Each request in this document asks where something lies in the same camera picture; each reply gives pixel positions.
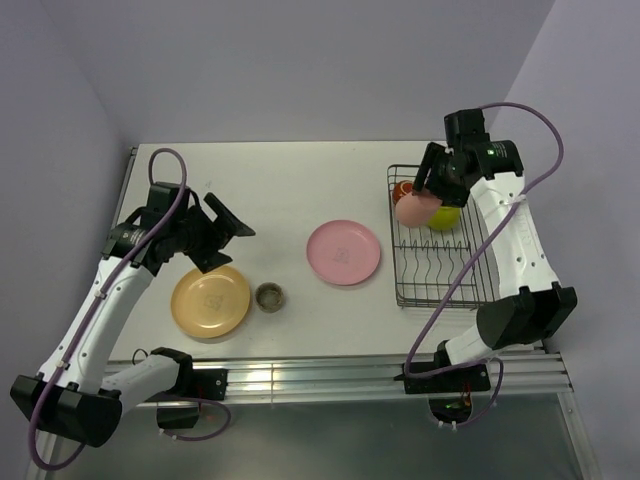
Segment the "salmon plastic cup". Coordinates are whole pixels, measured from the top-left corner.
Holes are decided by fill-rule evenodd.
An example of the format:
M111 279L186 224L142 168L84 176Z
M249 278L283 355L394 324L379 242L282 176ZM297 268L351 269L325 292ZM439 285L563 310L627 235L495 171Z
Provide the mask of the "salmon plastic cup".
M434 196L405 195L395 206L395 217L405 227L419 227L425 225L441 205L441 200Z

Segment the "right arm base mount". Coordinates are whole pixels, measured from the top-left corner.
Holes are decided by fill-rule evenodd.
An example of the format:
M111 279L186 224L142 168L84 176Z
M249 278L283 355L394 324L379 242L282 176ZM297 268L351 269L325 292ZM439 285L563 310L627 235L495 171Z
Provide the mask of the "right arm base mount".
M407 378L401 372L393 380L401 382L408 395L487 392L491 388L488 370L484 365L455 369L422 379Z

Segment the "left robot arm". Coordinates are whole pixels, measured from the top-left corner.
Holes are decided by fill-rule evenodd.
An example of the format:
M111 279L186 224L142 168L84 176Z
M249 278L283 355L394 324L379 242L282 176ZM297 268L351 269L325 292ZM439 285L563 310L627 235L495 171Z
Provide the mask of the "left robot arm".
M167 347L117 374L104 371L130 313L164 264L183 254L209 273L230 263L223 249L232 238L254 233L212 193L198 198L178 184L152 184L145 205L111 230L93 285L56 351L36 375L20 375L11 387L30 430L97 448L138 404L193 393L192 357Z

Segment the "pink plastic plate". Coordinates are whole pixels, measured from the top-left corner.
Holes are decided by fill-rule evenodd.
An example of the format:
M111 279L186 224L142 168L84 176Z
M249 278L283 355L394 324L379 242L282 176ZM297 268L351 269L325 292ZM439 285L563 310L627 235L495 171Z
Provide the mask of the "pink plastic plate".
M306 258L323 281L352 286L375 273L381 259L381 246L376 235L364 225L352 220L332 220L311 233Z

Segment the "small grey speckled dish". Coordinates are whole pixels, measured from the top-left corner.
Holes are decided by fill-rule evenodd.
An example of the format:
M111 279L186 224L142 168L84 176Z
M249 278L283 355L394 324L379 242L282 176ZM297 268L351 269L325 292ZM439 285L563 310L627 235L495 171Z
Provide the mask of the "small grey speckled dish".
M285 304L284 290L277 283L262 283L255 290L255 301L264 313L278 312Z

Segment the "lime green bowl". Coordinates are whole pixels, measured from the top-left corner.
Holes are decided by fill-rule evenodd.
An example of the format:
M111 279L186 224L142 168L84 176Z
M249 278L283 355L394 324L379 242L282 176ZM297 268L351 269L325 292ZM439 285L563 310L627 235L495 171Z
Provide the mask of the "lime green bowl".
M460 208L442 206L427 221L426 225L435 231L448 231L458 225L460 216Z

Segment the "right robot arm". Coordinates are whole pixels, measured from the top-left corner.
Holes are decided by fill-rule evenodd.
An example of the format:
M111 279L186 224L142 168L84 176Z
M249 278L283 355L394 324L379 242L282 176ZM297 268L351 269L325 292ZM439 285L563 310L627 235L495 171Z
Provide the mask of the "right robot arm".
M530 211L530 190L557 171L557 159L543 174L526 181L524 164L510 140L493 140L485 129L484 108L459 110L444 118L446 143L428 144L414 180L416 193L428 192L447 207L472 201L487 231L451 286L426 328L431 329L469 270L487 249L493 251L499 276L496 300L480 306L474 325L444 341L434 355L432 370L419 379L434 378L443 389L462 383L467 368L514 345L527 345L555 334L577 306L574 288L562 286L544 252Z

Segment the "orange black mug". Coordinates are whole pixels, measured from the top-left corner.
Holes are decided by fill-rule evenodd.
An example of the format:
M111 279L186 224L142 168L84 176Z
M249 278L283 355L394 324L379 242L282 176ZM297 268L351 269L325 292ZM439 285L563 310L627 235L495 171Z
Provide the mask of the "orange black mug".
M392 189L391 199L393 205L396 205L401 198L411 194L413 191L413 182L409 180L402 180L396 183Z

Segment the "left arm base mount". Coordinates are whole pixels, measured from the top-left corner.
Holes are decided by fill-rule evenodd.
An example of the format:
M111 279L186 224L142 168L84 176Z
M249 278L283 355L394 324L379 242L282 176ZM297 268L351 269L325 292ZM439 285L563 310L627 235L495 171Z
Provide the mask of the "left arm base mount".
M156 424L161 434L176 441L199 442L213 439L223 434L231 424L230 409L222 403L227 388L228 370L195 370L184 387L152 396L149 401L156 403ZM204 418L210 420L206 408L221 412L222 419L213 418L218 426L210 433L188 435Z

